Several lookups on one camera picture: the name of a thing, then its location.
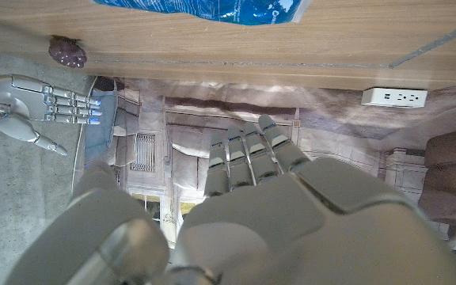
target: gray robotic arm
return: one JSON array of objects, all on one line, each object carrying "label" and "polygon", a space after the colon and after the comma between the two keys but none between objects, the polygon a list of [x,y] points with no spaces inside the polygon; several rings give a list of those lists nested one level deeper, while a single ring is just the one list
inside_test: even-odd
[{"label": "gray robotic arm", "polygon": [[66,150],[39,134],[27,120],[98,124],[100,102],[22,75],[0,75],[0,131],[47,150]]},{"label": "gray robotic arm", "polygon": [[268,116],[213,138],[203,203],[164,235],[94,165],[7,284],[454,284],[456,256],[391,187],[311,161]]}]

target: concrete floor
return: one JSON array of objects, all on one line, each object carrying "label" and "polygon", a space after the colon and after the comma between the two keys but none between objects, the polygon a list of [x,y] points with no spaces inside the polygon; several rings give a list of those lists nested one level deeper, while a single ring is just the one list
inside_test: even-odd
[{"label": "concrete floor", "polygon": [[[0,54],[0,74],[23,74],[87,93],[93,78],[61,68]],[[34,123],[35,129],[63,145],[62,157],[0,132],[0,284],[24,250],[61,214],[70,198],[74,154],[80,127]]]}]

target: electrical socket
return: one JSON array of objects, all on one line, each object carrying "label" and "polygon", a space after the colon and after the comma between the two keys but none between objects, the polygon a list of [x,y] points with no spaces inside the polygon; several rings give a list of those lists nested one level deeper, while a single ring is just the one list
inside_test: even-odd
[{"label": "electrical socket", "polygon": [[373,88],[363,91],[362,105],[419,108],[425,106],[426,90]]}]

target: blue plastic packaging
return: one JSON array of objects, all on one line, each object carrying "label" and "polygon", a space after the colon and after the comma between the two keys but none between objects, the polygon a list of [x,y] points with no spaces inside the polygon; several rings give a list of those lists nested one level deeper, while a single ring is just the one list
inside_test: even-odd
[{"label": "blue plastic packaging", "polygon": [[94,0],[96,3],[160,13],[190,13],[240,25],[298,22],[312,0]]}]

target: brown chair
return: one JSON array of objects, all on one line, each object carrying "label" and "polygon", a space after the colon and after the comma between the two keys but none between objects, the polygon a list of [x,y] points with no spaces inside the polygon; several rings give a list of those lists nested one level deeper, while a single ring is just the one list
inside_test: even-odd
[{"label": "brown chair", "polygon": [[456,132],[428,140],[425,166],[418,205],[431,220],[456,226]]}]

